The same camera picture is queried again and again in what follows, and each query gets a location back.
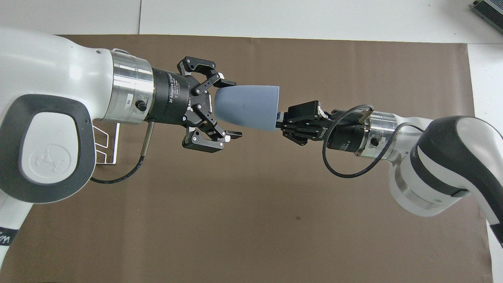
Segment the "logo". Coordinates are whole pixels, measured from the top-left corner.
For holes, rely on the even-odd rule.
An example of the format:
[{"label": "logo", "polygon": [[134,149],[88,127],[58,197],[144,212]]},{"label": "logo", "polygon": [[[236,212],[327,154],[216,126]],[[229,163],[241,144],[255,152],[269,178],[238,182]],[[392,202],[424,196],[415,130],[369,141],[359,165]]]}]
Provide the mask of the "logo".
[{"label": "logo", "polygon": [[70,153],[59,145],[46,145],[36,149],[30,158],[30,169],[44,178],[54,178],[70,167]]},{"label": "logo", "polygon": [[128,93],[126,98],[126,104],[124,104],[124,110],[131,108],[132,103],[133,103],[133,94]]},{"label": "logo", "polygon": [[0,246],[10,246],[19,230],[0,227]]},{"label": "logo", "polygon": [[322,138],[322,137],[325,135],[326,130],[328,130],[328,128],[323,127],[323,130],[322,130],[322,131],[321,131],[321,133],[319,134],[319,138]]}]

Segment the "silver metal ring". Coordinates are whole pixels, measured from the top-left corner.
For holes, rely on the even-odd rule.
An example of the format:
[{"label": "silver metal ring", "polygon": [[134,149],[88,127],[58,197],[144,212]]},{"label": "silver metal ring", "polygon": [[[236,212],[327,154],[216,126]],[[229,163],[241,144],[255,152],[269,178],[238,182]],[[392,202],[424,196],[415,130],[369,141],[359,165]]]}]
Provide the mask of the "silver metal ring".
[{"label": "silver metal ring", "polygon": [[[150,64],[141,58],[111,50],[114,64],[112,94],[103,121],[141,123],[153,104],[154,77]],[[141,111],[137,103],[146,104]]]},{"label": "silver metal ring", "polygon": [[[393,135],[398,123],[393,114],[374,111],[372,115],[369,117],[369,128],[368,132],[366,132],[365,142],[361,148],[361,156],[376,158],[381,151],[383,150],[386,143],[388,143],[389,139]],[[378,146],[374,146],[371,144],[372,139],[377,139],[379,142]],[[390,157],[393,152],[394,143],[389,147],[388,151],[382,157],[383,160],[386,160]]]}]

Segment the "label sticker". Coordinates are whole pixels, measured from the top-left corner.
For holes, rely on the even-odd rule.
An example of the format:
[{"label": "label sticker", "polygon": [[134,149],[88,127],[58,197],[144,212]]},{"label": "label sticker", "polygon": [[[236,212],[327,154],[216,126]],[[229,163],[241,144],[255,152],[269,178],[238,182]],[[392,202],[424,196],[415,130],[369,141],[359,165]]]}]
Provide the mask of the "label sticker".
[{"label": "label sticker", "polygon": [[0,227],[0,246],[10,246],[19,230]]},{"label": "label sticker", "polygon": [[180,95],[180,84],[178,83],[171,74],[167,75],[168,78],[170,79],[170,99],[168,100],[168,103],[173,103],[173,100],[178,99],[178,96]]},{"label": "label sticker", "polygon": [[132,104],[133,104],[133,95],[128,93],[126,99],[126,105],[124,105],[124,110],[131,108]]}]

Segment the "white surface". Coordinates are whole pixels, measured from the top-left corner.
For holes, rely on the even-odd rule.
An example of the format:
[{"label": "white surface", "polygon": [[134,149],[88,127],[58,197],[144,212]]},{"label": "white surface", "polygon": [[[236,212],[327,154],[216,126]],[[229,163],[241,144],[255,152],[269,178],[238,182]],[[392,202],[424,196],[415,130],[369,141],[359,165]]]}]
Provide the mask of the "white surface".
[{"label": "white surface", "polygon": [[[253,0],[228,3],[222,0],[190,0],[174,3],[142,0],[140,31],[186,35],[503,43],[501,33],[469,10],[471,2],[325,0],[301,3]],[[53,34],[136,34],[139,14],[140,0],[0,0],[0,24]],[[469,44],[468,54],[475,113],[503,132],[499,118],[499,108],[503,105],[503,44]],[[489,231],[489,245],[494,282],[503,283],[503,249],[497,244],[492,231]]]},{"label": "white surface", "polygon": [[472,0],[143,0],[141,34],[503,43]]},{"label": "white surface", "polygon": [[70,116],[42,112],[33,117],[21,153],[25,177],[42,184],[60,182],[74,172],[77,158],[78,136]]},{"label": "white surface", "polygon": [[3,55],[0,56],[3,91],[0,122],[12,102],[24,94],[74,99],[86,106],[91,119],[105,116],[113,81],[112,56],[108,50],[82,47],[59,36],[0,26],[0,53]]},{"label": "white surface", "polygon": [[[503,185],[503,139],[501,139],[498,131],[488,123],[475,118],[460,119],[456,125],[456,130],[466,148],[471,151],[483,166],[491,171],[498,183]],[[487,221],[491,225],[498,224],[499,220],[497,216],[479,190],[470,191],[477,198]]]},{"label": "white surface", "polygon": [[477,199],[480,209],[482,210],[482,212],[484,213],[485,217],[487,218],[490,224],[499,223],[496,215],[491,210],[489,204],[487,203],[487,200],[484,198],[482,193],[464,176],[461,176],[437,164],[421,150],[421,147],[417,147],[417,155],[421,159],[421,162],[424,164],[425,168],[441,182],[456,188],[463,188],[469,190],[470,193],[473,194]]},{"label": "white surface", "polygon": [[[503,44],[469,44],[475,115],[503,133],[501,106],[503,105]],[[494,283],[503,282],[503,249],[489,226],[489,249]]]},{"label": "white surface", "polygon": [[[396,119],[396,124],[400,125],[402,123],[412,123],[416,126],[418,126],[421,129],[426,129],[428,125],[432,122],[431,119],[426,119],[426,118],[421,118],[421,117],[401,117],[396,114],[394,114],[395,119]],[[423,133],[420,132],[418,129],[415,129],[413,127],[403,127],[400,129],[398,132],[398,135],[396,137],[397,140],[399,140],[399,143],[395,143],[393,150],[397,151],[400,153],[400,159],[404,158],[405,155],[410,152],[412,147],[417,143],[417,140]]]},{"label": "white surface", "polygon": [[0,0],[0,25],[52,34],[137,34],[140,0]]},{"label": "white surface", "polygon": [[[17,200],[0,190],[0,227],[18,230],[23,224],[32,203]],[[0,246],[0,267],[9,246]]]},{"label": "white surface", "polygon": [[412,167],[409,155],[405,156],[400,164],[390,168],[389,184],[395,201],[406,211],[422,217],[437,215],[459,200],[442,194],[424,183]]}]

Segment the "metal rod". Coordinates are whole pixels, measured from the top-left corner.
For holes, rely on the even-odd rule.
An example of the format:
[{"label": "metal rod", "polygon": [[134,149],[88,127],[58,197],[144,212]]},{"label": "metal rod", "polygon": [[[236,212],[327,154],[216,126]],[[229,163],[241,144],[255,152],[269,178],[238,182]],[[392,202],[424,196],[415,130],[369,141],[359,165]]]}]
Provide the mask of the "metal rod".
[{"label": "metal rod", "polygon": [[141,156],[145,156],[148,149],[148,143],[150,142],[150,137],[152,136],[152,131],[154,130],[154,122],[148,123],[147,132],[145,133],[145,139],[143,140],[143,147],[141,148]]},{"label": "metal rod", "polygon": [[363,125],[363,122],[372,115],[372,112],[374,112],[374,107],[369,107],[368,110],[363,111],[363,116],[358,120],[358,124]]}]

